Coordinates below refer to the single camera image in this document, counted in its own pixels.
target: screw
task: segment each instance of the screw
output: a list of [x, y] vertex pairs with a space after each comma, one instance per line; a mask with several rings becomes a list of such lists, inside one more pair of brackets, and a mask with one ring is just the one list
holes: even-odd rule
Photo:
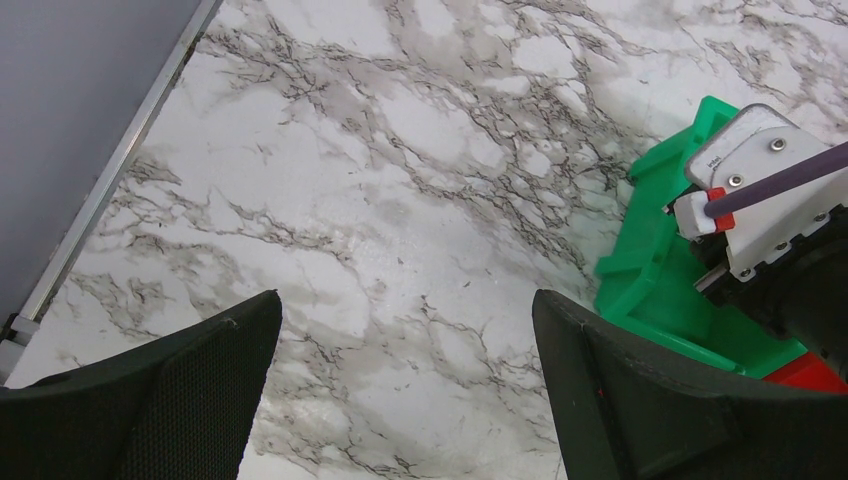
[[779, 152], [779, 151], [783, 150], [784, 148], [786, 148], [786, 140], [784, 140], [782, 138], [775, 138], [769, 144], [769, 148], [773, 152]]

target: cable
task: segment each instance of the cable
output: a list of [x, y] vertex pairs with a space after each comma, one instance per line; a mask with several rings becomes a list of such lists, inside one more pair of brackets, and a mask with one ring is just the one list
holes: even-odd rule
[[704, 213], [710, 218], [720, 218], [846, 167], [848, 167], [848, 142], [708, 202], [704, 206]]

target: marble surface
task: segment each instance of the marble surface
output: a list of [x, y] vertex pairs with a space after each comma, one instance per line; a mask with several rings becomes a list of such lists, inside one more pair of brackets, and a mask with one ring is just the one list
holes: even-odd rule
[[848, 139], [846, 11], [226, 0], [9, 385], [277, 289], [241, 478], [564, 479], [534, 291], [591, 302], [704, 95]]

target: gray panel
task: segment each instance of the gray panel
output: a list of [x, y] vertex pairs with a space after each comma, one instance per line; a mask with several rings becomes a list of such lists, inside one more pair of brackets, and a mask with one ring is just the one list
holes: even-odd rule
[[0, 320], [20, 310], [201, 0], [0, 6]]

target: green tray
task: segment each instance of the green tray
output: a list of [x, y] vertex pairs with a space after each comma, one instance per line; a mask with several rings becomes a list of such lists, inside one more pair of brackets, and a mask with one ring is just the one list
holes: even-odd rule
[[713, 97], [701, 101], [695, 122], [633, 164], [635, 190], [613, 254], [598, 262], [595, 307], [631, 333], [713, 367], [763, 378], [806, 349], [780, 341], [734, 307], [717, 308], [693, 284], [707, 273], [677, 234], [663, 206], [691, 185], [686, 161], [738, 109]]

